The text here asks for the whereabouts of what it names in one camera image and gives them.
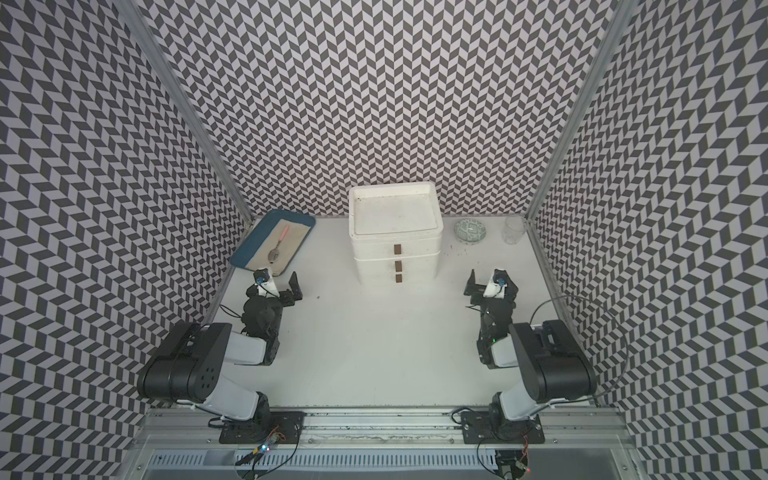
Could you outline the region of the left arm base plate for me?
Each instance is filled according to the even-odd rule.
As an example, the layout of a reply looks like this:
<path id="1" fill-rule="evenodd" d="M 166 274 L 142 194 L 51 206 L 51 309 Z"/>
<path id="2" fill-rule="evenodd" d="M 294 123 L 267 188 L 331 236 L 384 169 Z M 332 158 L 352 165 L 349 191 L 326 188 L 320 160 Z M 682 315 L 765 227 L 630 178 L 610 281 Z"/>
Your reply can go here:
<path id="1" fill-rule="evenodd" d="M 304 420 L 303 411 L 288 410 L 273 412 L 266 420 L 225 421 L 218 441 L 225 445 L 296 444 Z"/>

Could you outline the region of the white drawer cabinet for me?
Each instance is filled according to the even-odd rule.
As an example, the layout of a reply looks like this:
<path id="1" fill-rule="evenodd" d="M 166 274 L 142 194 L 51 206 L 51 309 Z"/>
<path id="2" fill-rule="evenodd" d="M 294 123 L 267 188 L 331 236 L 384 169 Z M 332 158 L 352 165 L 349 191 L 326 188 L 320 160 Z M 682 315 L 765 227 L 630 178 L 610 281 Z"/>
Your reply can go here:
<path id="1" fill-rule="evenodd" d="M 349 191 L 349 237 L 358 278 L 367 287 L 433 280 L 438 271 L 443 216 L 432 182 L 356 186 Z M 400 244 L 402 254 L 393 246 Z M 402 272 L 395 261 L 402 261 Z M 402 274 L 402 283 L 396 283 Z"/>

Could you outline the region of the pink handled spoon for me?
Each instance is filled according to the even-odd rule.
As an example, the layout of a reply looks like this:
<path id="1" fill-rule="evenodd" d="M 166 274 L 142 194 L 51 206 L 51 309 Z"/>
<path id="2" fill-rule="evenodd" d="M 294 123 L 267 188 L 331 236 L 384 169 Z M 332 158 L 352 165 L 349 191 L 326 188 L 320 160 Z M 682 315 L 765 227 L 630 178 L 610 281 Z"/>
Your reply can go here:
<path id="1" fill-rule="evenodd" d="M 273 264 L 279 257 L 280 246 L 290 230 L 289 225 L 285 225 L 278 238 L 276 245 L 268 252 L 267 259 L 270 264 Z"/>

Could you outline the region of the green patterned small dish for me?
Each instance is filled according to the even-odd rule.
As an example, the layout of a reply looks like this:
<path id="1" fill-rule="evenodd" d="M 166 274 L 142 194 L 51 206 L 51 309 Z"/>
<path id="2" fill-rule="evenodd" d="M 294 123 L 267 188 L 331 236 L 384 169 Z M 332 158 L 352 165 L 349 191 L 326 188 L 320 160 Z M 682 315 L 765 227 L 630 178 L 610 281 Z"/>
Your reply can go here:
<path id="1" fill-rule="evenodd" d="M 478 244 L 485 239 L 487 229 L 480 220 L 462 218 L 454 225 L 454 234 L 461 243 Z"/>

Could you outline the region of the blue tray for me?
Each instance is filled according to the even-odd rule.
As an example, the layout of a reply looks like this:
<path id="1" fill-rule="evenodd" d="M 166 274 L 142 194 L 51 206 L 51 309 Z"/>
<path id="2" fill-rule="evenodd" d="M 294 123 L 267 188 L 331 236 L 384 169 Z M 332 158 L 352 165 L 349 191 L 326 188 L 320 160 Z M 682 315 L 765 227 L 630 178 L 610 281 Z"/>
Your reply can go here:
<path id="1" fill-rule="evenodd" d="M 310 215 L 271 210 L 235 250 L 230 264 L 252 272 L 269 267 L 274 276 L 280 276 L 315 225 L 316 219 Z"/>

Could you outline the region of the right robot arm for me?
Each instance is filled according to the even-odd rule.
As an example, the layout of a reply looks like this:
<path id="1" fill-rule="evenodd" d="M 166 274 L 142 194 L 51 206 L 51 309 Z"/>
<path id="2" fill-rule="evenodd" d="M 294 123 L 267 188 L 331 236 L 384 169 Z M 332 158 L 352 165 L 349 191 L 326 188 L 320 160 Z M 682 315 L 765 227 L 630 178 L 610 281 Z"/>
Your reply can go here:
<path id="1" fill-rule="evenodd" d="M 496 393 L 484 415 L 490 434 L 502 441 L 523 439 L 537 428 L 548 407 L 593 400 L 597 375 L 579 343 L 559 319 L 539 325 L 513 320 L 519 288 L 496 269 L 484 285 L 471 273 L 463 294 L 479 313 L 476 348 L 489 369 L 515 369 L 520 378 Z"/>

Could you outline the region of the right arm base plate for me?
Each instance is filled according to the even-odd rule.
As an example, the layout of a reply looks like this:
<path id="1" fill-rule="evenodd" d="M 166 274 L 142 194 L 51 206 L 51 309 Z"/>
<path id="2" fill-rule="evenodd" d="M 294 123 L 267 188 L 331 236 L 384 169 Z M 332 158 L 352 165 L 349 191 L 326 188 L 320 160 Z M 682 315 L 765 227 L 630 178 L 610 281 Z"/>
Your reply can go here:
<path id="1" fill-rule="evenodd" d="M 463 441 L 467 445 L 504 444 L 504 445 L 540 445 L 545 443 L 543 426 L 539 418 L 507 420 L 488 411 L 462 410 L 453 415 L 460 426 Z"/>

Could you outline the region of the aluminium front rail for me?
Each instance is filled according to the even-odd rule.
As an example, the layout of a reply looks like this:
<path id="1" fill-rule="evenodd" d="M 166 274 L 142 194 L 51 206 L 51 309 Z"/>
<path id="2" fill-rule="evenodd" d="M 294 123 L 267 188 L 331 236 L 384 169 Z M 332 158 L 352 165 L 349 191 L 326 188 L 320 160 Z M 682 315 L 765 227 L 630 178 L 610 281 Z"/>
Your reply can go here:
<path id="1" fill-rule="evenodd" d="M 299 449 L 464 449 L 464 428 L 448 407 L 306 408 Z M 208 415 L 188 409 L 153 409 L 131 449 L 215 449 L 219 432 Z M 565 406 L 539 414 L 527 434 L 532 449 L 628 449 L 634 442 L 612 408 Z"/>

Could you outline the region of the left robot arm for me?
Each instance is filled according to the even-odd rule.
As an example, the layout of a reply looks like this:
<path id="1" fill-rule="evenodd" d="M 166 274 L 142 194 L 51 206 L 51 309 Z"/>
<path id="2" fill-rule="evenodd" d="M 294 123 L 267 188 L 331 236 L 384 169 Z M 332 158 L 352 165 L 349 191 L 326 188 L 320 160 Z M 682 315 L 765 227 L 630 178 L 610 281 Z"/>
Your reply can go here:
<path id="1" fill-rule="evenodd" d="M 283 311 L 303 299 L 298 275 L 280 291 L 270 268 L 253 273 L 243 310 L 222 305 L 226 315 L 242 322 L 237 332 L 227 322 L 179 322 L 140 370 L 140 397 L 187 405 L 217 416 L 223 423 L 222 442 L 244 434 L 260 440 L 279 433 L 266 394 L 248 390 L 226 377 L 226 363 L 260 367 L 271 365 L 280 347 Z"/>

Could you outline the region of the clear glass cup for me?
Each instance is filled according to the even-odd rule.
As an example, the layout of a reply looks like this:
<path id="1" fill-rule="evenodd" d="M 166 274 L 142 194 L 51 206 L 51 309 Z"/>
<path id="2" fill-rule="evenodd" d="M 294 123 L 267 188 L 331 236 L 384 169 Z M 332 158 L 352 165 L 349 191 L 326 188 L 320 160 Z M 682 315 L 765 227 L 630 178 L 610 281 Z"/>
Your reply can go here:
<path id="1" fill-rule="evenodd" d="M 506 244 L 517 244 L 526 233 L 526 220 L 521 214 L 509 215 L 504 222 L 502 239 Z"/>

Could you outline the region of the beige tray liner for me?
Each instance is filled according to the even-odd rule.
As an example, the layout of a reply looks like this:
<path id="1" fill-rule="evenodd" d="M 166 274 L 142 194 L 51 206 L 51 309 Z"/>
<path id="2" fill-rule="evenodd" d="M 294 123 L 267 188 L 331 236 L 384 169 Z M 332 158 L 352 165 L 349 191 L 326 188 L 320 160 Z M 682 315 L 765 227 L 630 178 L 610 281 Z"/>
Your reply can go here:
<path id="1" fill-rule="evenodd" d="M 249 252 L 244 268 L 256 271 L 269 267 L 274 276 L 280 276 L 298 252 L 311 228 L 280 219 L 274 226 L 255 228 L 247 238 Z"/>

